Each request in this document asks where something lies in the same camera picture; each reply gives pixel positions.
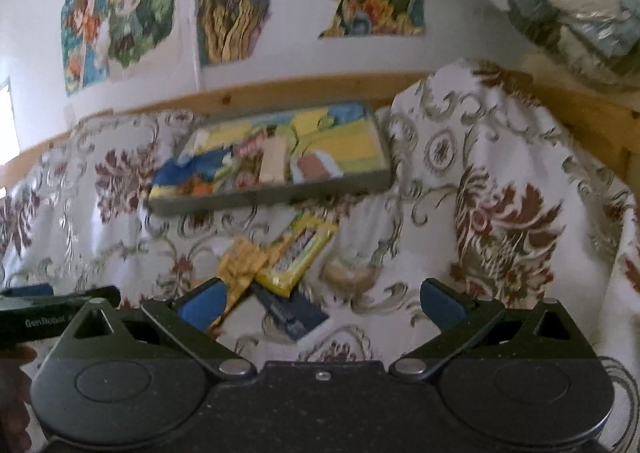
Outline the person left hand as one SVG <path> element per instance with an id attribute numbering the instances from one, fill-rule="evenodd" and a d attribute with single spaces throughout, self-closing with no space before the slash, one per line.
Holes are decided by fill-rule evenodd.
<path id="1" fill-rule="evenodd" d="M 26 345 L 1 352 L 1 430 L 6 437 L 7 452 L 27 452 L 32 446 L 27 432 L 32 380 L 22 367 L 36 357 L 36 351 Z"/>

